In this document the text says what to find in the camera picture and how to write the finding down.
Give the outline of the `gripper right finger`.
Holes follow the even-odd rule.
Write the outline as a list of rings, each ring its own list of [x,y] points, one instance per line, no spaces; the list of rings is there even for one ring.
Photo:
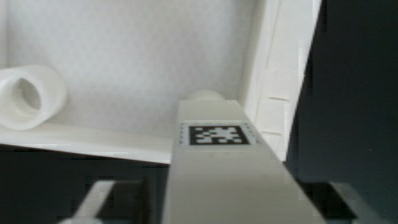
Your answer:
[[[331,185],[358,216],[352,224],[374,224],[375,212],[354,187],[343,182],[333,182]]]

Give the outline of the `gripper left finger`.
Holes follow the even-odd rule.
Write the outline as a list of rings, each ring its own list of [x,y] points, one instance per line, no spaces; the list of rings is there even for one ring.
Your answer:
[[[98,181],[91,187],[75,215],[57,224],[119,224],[119,221],[100,217],[100,211],[114,189],[114,181]]]

